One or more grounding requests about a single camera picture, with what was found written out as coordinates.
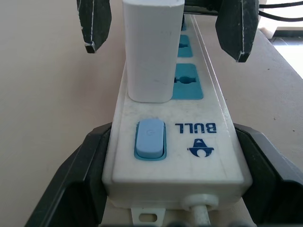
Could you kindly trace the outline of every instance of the power strip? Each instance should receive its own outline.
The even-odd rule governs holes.
[[[160,226],[165,209],[190,210],[195,202],[223,209],[252,184],[195,17],[186,15],[185,21],[181,35],[188,37],[193,57],[178,57],[177,63],[195,65],[202,99],[135,102],[123,72],[102,180],[114,206],[132,209],[134,224],[140,214],[153,213],[158,216],[153,224]],[[135,157],[137,125],[144,119],[165,123],[162,160]]]

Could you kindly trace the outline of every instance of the table surface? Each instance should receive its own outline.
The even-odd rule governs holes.
[[[122,3],[111,7],[107,41],[87,54],[75,0],[1,3],[0,226],[23,226],[60,164],[112,121],[125,47]],[[247,63],[236,63],[219,46],[215,17],[196,18],[233,121],[263,132],[303,169],[303,80],[261,32]],[[188,216],[168,211],[165,223]],[[250,217],[239,201],[210,219]],[[128,210],[107,205],[104,223],[128,222]]]

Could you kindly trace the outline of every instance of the power symbol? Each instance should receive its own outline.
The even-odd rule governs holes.
[[[152,136],[153,134],[155,134],[155,131],[152,130],[152,129],[148,129],[148,130],[146,131],[146,135],[148,135],[148,136]]]

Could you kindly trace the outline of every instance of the mounting hole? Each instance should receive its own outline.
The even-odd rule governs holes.
[[[190,83],[195,83],[196,78],[190,78],[190,77],[180,77],[179,82],[182,84],[190,84]]]
[[[140,214],[139,220],[141,222],[156,222],[158,219],[156,214]]]
[[[188,47],[187,44],[179,44],[179,48],[184,48],[184,47]]]

